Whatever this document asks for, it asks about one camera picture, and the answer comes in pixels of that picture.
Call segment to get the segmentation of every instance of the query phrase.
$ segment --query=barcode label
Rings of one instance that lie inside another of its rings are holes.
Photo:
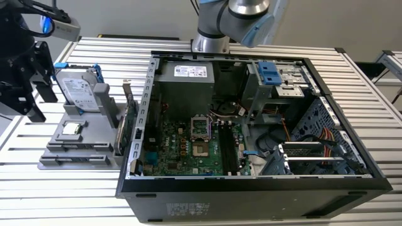
[[[207,78],[207,67],[178,65],[175,66],[175,77]]]

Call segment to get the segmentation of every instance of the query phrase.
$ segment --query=metal table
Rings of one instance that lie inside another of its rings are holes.
[[[57,62],[99,63],[117,101],[126,101],[123,79],[131,79],[133,93],[139,100],[151,50],[190,51],[190,42],[83,38],[69,43]],[[333,219],[211,222],[203,225],[402,225],[402,115],[348,54],[334,48],[260,46],[249,49],[238,44],[232,45],[232,53],[312,59],[394,190]],[[41,97],[37,98],[47,122],[33,123],[27,117],[16,117],[0,137],[0,219],[4,219],[0,224],[139,224],[126,201],[114,198],[118,170],[37,169],[65,112],[61,89],[55,86],[54,90],[59,103],[45,103]]]
[[[402,87],[402,52],[385,50],[376,62],[382,63],[397,77],[378,78],[376,85]],[[402,88],[397,92],[397,96],[400,95],[402,95]]]

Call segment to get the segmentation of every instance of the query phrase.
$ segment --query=sticker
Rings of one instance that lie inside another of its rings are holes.
[[[167,203],[170,216],[207,215],[210,203]]]
[[[207,78],[206,66],[175,66],[175,77]]]
[[[246,113],[246,109],[241,107],[241,110],[240,110],[240,116],[244,116]]]
[[[90,83],[83,79],[63,79],[66,90],[75,106],[83,111],[99,110]]]

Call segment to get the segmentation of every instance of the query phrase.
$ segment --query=cable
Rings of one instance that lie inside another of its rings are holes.
[[[201,5],[197,0],[195,0],[195,6],[197,6],[197,9],[201,11]]]
[[[400,93],[398,93],[398,95],[396,96],[394,100],[392,100],[392,104],[394,104],[394,103],[397,102],[400,96],[401,96],[401,95],[400,95]]]
[[[286,141],[290,141],[290,135],[289,135],[288,128],[286,128],[285,119],[282,119],[282,125],[284,125],[284,130],[286,133]]]
[[[210,109],[210,112],[221,118],[230,118],[230,117],[238,116],[237,114],[233,114],[234,112],[232,112],[230,114],[226,114],[226,113],[218,112],[214,109]]]
[[[190,0],[190,2],[191,2],[191,5],[193,5],[193,8],[194,8],[194,11],[195,11],[197,15],[199,16],[201,14],[199,14],[199,12],[197,11],[197,7],[195,7],[195,5],[194,5],[193,0]]]
[[[382,77],[384,77],[389,72],[390,72],[390,70],[388,69],[386,73],[384,73],[384,74],[380,76],[380,78],[376,80],[376,82],[374,82],[373,84],[376,84],[376,83],[380,81],[380,79],[382,79]]]
[[[0,117],[4,118],[4,119],[7,119],[7,120],[10,120],[10,121],[12,121],[11,118],[8,118],[8,117],[6,117],[6,116],[3,116],[3,115],[0,115]]]
[[[39,32],[35,32],[35,31],[31,31],[31,30],[27,30],[24,27],[20,27],[24,31],[29,32],[29,34],[34,37],[38,37],[38,38],[49,38],[51,37],[53,33],[55,32],[55,28],[57,28],[57,25],[55,25],[55,21],[53,19],[53,17],[50,16],[50,14],[45,11],[42,11],[41,9],[30,6],[26,4],[26,2],[23,0],[19,0],[19,2],[24,5],[26,8],[29,8],[31,10],[31,12],[45,16],[46,18],[50,18],[50,21],[51,21],[51,24],[53,24],[53,29],[50,32],[47,33],[39,33]]]

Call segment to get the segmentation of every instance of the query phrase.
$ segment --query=blue clip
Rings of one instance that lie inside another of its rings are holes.
[[[258,151],[244,151],[244,154],[256,154],[256,155],[258,155]]]
[[[258,62],[258,72],[264,77],[265,85],[277,86],[282,84],[282,78],[273,62]]]
[[[97,70],[98,82],[105,83],[106,81],[105,81],[105,79],[103,79],[102,69],[101,69],[99,64],[95,64],[95,65],[94,65],[94,68],[95,68],[95,70]]]
[[[57,69],[65,69],[65,68],[67,68],[70,65],[69,65],[69,63],[55,63],[55,68]]]

